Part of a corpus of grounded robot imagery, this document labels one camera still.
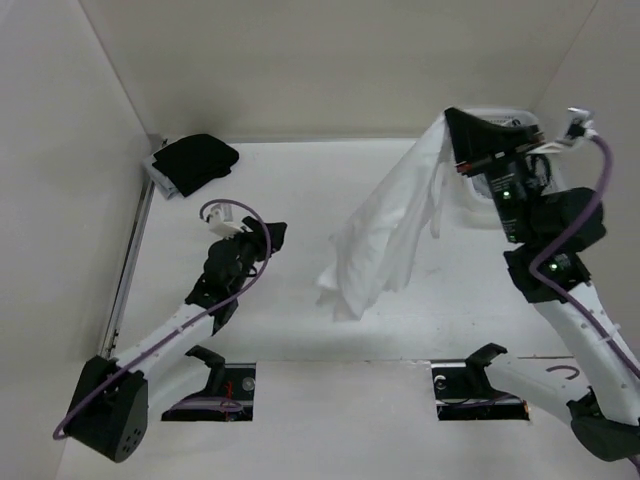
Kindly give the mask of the white tank top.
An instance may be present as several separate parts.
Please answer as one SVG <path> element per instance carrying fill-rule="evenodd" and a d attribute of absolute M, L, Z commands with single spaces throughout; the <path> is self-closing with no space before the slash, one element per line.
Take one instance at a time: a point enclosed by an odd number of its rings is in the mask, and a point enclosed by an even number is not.
<path fill-rule="evenodd" d="M 407 287 L 423 229 L 440 237 L 452 157 L 439 115 L 331 237 L 334 257 L 316 284 L 334 321 L 359 321 L 382 293 Z"/>

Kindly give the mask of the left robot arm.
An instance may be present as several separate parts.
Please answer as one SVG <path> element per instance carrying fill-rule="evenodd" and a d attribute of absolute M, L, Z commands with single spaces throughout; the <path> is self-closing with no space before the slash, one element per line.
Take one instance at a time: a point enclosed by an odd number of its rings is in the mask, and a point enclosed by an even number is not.
<path fill-rule="evenodd" d="M 284 244 L 287 225 L 243 219 L 243 228 L 213 243 L 184 303 L 136 345 L 81 371 L 56 440 L 72 438 L 114 463 L 139 447 L 149 421 L 192 394 L 214 398 L 224 387 L 225 360 L 204 347 L 232 318 Z"/>

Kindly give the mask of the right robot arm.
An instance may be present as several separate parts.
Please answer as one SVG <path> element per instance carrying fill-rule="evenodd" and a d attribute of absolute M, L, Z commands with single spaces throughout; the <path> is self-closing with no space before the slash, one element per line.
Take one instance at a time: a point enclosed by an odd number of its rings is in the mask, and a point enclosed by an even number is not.
<path fill-rule="evenodd" d="M 546 411 L 605 462 L 639 459 L 639 362 L 607 315 L 581 261 L 606 234 L 602 198 L 614 155 L 589 111 L 570 112 L 564 136 L 549 142 L 535 125 L 501 126 L 462 109 L 444 113 L 455 167 L 484 178 L 512 249 L 504 255 L 514 286 L 572 353 L 587 383 L 578 386 L 536 370 L 498 344 L 465 361 L 464 384 L 483 399 L 506 393 Z M 545 193 L 536 162 L 593 143 L 603 167 L 594 187 Z"/>

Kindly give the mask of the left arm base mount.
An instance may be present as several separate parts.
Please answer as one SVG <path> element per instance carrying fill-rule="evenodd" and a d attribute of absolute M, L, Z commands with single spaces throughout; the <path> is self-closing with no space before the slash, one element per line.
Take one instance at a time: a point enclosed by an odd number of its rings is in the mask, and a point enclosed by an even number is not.
<path fill-rule="evenodd" d="M 227 363 L 221 355 L 199 345 L 185 356 L 189 368 L 176 383 L 183 395 L 162 413 L 162 422 L 253 420 L 255 363 Z"/>

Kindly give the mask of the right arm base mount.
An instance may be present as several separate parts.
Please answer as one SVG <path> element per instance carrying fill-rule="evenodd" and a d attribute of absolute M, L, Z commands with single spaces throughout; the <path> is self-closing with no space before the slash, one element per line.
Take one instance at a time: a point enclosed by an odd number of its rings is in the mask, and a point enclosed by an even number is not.
<path fill-rule="evenodd" d="M 431 375 L 440 421 L 529 421 L 528 405 L 522 399 L 489 383 L 485 369 L 507 350 L 489 343 L 463 360 L 435 361 Z"/>

